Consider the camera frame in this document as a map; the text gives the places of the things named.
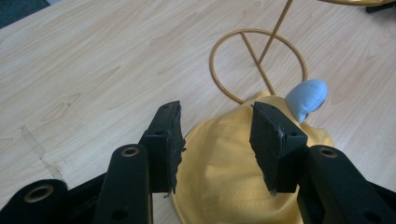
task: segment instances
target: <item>gold wire stand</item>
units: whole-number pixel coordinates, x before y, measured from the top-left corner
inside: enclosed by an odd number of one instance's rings
[[[307,73],[307,69],[306,69],[306,64],[304,61],[303,56],[301,55],[301,53],[297,50],[297,48],[295,48],[290,42],[289,40],[287,40],[286,38],[277,35],[277,31],[279,30],[279,27],[282,23],[282,21],[285,19],[285,16],[290,8],[290,5],[292,3],[292,0],[288,0],[288,2],[286,3],[285,7],[283,8],[283,11],[279,17],[279,19],[277,20],[276,26],[274,28],[274,30],[272,32],[270,31],[265,31],[265,30],[259,30],[259,29],[243,29],[243,30],[237,30],[237,31],[233,31],[227,35],[225,35],[224,37],[222,37],[217,43],[216,45],[213,47],[212,52],[210,53],[210,59],[209,59],[209,67],[210,67],[210,73],[213,77],[213,80],[215,81],[215,83],[218,85],[218,87],[231,99],[233,99],[234,101],[236,101],[238,104],[242,104],[245,101],[241,100],[240,98],[236,97],[235,95],[233,95],[232,93],[230,93],[219,81],[218,76],[216,75],[216,71],[215,71],[215,66],[214,66],[214,59],[215,59],[215,55],[216,55],[216,50],[219,48],[219,46],[228,38],[230,38],[231,36],[234,35],[241,35],[242,38],[244,39],[247,48],[254,60],[254,62],[256,63],[257,67],[259,68],[260,73],[262,74],[262,78],[265,81],[265,84],[268,87],[269,92],[272,95],[276,95],[276,92],[274,90],[274,87],[271,84],[271,81],[269,80],[268,76],[265,74],[264,69],[262,68],[262,60],[264,59],[266,53],[268,52],[268,49],[270,48],[274,38],[277,40],[280,40],[282,43],[284,43],[286,46],[288,46],[293,52],[294,54],[297,56],[297,59],[300,62],[300,65],[302,67],[303,70],[303,81],[307,80],[308,78],[308,73]],[[256,34],[262,34],[262,35],[269,35],[270,38],[267,41],[267,44],[265,45],[265,48],[262,52],[262,55],[259,57],[257,57],[256,53],[253,50],[253,47],[251,47],[250,42],[248,41],[248,37],[246,36],[247,33],[256,33]]]

